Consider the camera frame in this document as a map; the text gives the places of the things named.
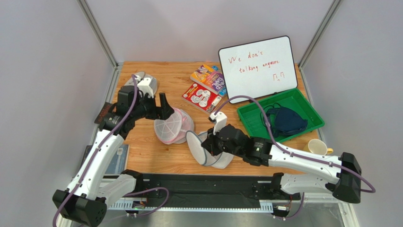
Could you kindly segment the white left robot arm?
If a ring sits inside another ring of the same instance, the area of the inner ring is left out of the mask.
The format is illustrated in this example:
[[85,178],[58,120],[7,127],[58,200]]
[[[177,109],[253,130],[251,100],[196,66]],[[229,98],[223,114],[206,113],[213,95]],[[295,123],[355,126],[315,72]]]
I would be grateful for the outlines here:
[[165,93],[159,94],[160,106],[152,91],[141,85],[123,86],[117,102],[106,102],[96,117],[99,125],[96,140],[80,170],[65,190],[56,190],[53,202],[57,211],[53,218],[63,217],[83,226],[97,227],[105,218],[107,209],[124,197],[142,195],[136,185],[143,183],[142,174],[124,170],[118,178],[102,187],[105,172],[137,120],[167,120],[175,111],[169,105]]

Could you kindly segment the white mesh laundry bag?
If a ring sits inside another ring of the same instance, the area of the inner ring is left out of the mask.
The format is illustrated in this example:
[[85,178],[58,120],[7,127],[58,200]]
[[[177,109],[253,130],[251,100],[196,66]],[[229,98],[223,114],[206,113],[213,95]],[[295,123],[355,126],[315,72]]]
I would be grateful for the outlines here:
[[211,155],[202,147],[202,142],[206,140],[207,135],[208,133],[206,131],[199,134],[196,134],[193,131],[186,132],[185,137],[192,156],[202,166],[211,166],[217,169],[226,168],[231,163],[234,156],[225,152],[217,156]]

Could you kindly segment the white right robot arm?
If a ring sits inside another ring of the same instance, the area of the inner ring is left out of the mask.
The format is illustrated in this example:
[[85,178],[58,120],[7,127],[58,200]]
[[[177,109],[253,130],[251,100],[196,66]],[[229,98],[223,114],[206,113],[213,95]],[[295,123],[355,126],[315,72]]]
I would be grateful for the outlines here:
[[280,179],[274,181],[274,188],[286,194],[328,193],[343,202],[361,202],[362,170],[351,153],[344,152],[339,157],[311,154],[274,144],[270,139],[248,137],[230,124],[218,132],[209,129],[201,147],[214,156],[231,154],[253,166],[284,167],[303,172],[300,176],[275,175]]

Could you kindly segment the navy blue bra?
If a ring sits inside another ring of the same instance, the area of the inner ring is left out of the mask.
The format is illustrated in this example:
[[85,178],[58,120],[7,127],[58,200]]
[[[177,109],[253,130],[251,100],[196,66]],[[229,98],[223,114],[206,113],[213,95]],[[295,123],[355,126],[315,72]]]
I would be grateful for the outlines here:
[[264,127],[267,128],[264,117],[270,124],[270,132],[274,138],[279,136],[293,136],[307,129],[308,120],[303,119],[294,110],[281,106],[279,103],[268,105],[260,112]]

